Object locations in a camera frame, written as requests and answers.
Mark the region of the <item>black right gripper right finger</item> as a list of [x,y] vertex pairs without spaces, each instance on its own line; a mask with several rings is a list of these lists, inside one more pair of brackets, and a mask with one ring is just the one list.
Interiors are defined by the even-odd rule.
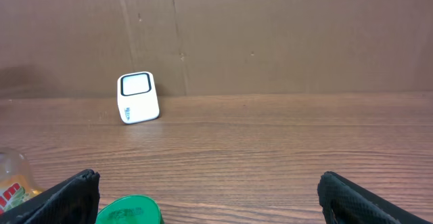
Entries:
[[321,176],[317,193],[327,224],[431,224],[335,172]]

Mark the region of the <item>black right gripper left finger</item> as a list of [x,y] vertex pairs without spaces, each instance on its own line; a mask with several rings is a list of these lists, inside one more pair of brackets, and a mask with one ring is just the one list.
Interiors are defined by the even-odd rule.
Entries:
[[6,211],[1,224],[94,224],[99,206],[99,173],[86,169]]

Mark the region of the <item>green lidded jar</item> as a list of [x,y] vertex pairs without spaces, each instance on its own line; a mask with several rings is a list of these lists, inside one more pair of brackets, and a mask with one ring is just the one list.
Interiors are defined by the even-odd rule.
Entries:
[[130,195],[103,208],[96,224],[164,224],[161,210],[150,197]]

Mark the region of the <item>silver capped yellow drink bottle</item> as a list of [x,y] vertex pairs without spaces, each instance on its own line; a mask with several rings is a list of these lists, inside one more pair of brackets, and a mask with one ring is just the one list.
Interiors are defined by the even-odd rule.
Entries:
[[44,192],[32,175],[25,155],[1,148],[1,214]]

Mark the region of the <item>white barcode scanner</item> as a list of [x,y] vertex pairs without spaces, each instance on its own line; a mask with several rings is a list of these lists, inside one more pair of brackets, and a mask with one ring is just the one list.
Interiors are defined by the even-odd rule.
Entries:
[[124,74],[117,80],[117,105],[121,121],[130,125],[159,117],[160,108],[151,72]]

